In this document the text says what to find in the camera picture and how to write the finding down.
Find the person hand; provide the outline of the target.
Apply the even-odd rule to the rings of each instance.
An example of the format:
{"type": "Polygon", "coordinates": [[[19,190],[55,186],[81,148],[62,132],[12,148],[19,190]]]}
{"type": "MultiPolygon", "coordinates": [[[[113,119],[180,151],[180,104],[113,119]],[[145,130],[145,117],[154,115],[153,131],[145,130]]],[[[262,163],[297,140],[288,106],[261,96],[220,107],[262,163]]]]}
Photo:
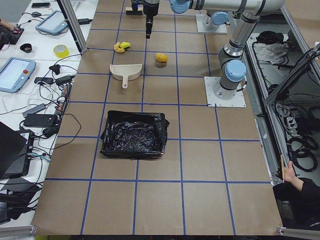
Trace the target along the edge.
{"type": "Polygon", "coordinates": [[[291,183],[295,188],[302,189],[304,182],[296,176],[292,161],[289,161],[287,168],[284,169],[284,180],[291,183]]]}

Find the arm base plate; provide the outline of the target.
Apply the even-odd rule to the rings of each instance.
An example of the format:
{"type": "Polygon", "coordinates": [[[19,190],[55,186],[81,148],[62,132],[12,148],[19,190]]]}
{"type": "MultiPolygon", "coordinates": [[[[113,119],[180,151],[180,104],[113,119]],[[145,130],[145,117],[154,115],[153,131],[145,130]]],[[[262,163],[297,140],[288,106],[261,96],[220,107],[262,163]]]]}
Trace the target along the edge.
{"type": "Polygon", "coordinates": [[[220,85],[220,77],[205,76],[204,85],[208,107],[245,108],[246,102],[239,83],[234,90],[226,90],[220,85]]]}
{"type": "Polygon", "coordinates": [[[198,34],[226,35],[228,33],[225,24],[213,24],[212,18],[209,17],[207,14],[197,14],[195,18],[198,34]]]}

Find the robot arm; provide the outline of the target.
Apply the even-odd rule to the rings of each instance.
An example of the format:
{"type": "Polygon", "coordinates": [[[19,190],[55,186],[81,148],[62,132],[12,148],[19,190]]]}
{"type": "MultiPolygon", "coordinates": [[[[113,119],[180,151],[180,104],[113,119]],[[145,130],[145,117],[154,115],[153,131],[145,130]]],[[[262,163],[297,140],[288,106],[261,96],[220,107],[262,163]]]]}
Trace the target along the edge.
{"type": "Polygon", "coordinates": [[[203,21],[203,25],[209,33],[227,34],[227,21],[227,12],[207,10],[205,20],[203,21]]]}
{"type": "Polygon", "coordinates": [[[233,60],[242,57],[243,48],[261,16],[279,10],[284,0],[170,0],[170,8],[176,14],[189,9],[207,11],[227,11],[241,13],[236,28],[219,53],[219,60],[233,60]]]}

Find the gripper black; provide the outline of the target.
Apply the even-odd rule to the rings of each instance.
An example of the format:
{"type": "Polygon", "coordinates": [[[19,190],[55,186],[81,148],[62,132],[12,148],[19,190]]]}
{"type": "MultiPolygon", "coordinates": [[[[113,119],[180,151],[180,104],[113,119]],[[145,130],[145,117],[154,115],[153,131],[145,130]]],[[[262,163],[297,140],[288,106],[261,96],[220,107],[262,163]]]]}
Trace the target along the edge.
{"type": "Polygon", "coordinates": [[[158,14],[160,0],[143,0],[143,13],[146,15],[145,37],[150,39],[153,28],[153,17],[158,14]]]}

